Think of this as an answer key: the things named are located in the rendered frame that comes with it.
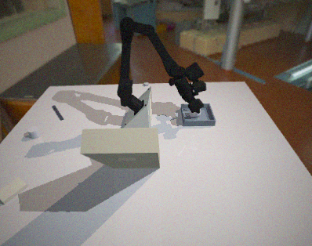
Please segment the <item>white cylinder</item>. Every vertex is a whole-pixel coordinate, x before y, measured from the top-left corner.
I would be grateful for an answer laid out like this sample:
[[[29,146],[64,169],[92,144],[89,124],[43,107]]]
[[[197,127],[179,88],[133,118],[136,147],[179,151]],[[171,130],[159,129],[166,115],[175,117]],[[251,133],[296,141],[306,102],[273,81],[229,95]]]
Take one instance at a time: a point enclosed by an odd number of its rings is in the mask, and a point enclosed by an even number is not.
[[[194,113],[192,113],[191,111],[190,111],[190,116],[191,117],[200,117],[200,115],[201,115],[201,113],[196,113],[196,112],[194,112]]]

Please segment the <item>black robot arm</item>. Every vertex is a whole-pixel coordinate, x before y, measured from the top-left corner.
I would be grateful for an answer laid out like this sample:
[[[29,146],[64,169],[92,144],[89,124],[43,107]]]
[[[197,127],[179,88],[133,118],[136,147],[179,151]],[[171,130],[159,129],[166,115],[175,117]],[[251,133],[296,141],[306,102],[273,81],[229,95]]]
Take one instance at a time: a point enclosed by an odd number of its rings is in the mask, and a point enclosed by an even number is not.
[[[146,34],[150,39],[152,45],[160,55],[162,62],[165,66],[170,77],[170,86],[175,85],[179,91],[188,88],[189,82],[186,77],[193,82],[190,86],[197,96],[199,92],[206,91],[206,83],[198,80],[204,75],[203,70],[195,61],[189,67],[184,68],[169,55],[166,48],[158,37],[154,27],[151,24],[140,24],[134,22],[131,18],[126,17],[120,23],[121,39],[122,39],[122,58],[121,58],[121,76],[118,83],[117,94],[120,97],[121,105],[129,107],[136,115],[144,106],[144,100],[140,101],[132,95],[132,80],[129,80],[129,63],[130,63],[130,50],[133,32]]]

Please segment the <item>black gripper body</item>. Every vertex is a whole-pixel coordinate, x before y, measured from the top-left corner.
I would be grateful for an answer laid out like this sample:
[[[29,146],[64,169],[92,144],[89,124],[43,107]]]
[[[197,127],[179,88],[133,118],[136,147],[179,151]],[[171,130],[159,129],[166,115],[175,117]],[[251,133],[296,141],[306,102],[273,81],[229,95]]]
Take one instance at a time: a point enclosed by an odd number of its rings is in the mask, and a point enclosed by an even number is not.
[[[196,95],[195,95],[192,87],[190,86],[190,84],[189,84],[187,89],[185,89],[183,91],[178,90],[178,93],[183,97],[185,102],[191,101],[191,103],[188,104],[188,107],[192,113],[201,109],[204,106],[203,102],[200,99],[194,98]]]

